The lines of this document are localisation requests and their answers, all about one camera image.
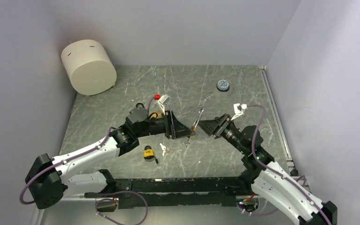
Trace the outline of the large brass padlock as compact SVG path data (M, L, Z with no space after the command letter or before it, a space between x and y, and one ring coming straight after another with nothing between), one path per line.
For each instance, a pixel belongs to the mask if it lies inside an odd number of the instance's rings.
M165 114L162 113L161 111L155 111L155 112L152 112L150 115L149 115L149 118L150 119L160 119L164 116Z

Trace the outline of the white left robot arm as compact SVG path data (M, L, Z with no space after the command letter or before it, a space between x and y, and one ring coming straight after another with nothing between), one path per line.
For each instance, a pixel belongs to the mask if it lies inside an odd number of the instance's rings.
M109 197L115 192L114 178L106 171L81 174L82 170L130 152L139 146L140 137L158 134L164 134L168 139L179 139L193 136L195 131L180 122L171 110L153 118L146 108L137 104L123 125L109 127L99 141L65 155L39 155L26 175L19 201L46 209L68 195L96 192Z

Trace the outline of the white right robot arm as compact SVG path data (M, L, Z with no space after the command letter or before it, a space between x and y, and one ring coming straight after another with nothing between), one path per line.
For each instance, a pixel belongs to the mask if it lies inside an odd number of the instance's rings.
M256 125L239 130L228 114L201 120L198 125L208 136L224 138L243 154L246 170L239 176L242 193L265 198L296 225L338 224L337 206L323 202L287 174L261 146L263 139Z

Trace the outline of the small brass padlock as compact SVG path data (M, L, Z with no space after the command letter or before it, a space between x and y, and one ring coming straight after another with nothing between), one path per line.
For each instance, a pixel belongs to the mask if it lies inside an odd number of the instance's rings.
M197 114L197 117L196 117L196 119L195 119L195 121L194 121L194 123L193 123L193 125L192 125L192 127L191 127L191 129L192 129L194 132L196 131L197 125L198 125L198 123L199 123L199 121L200 121L200 119L201 119L201 117L202 117L203 112L204 112L204 108L202 107L202 108L199 110L199 112L198 112L198 114Z

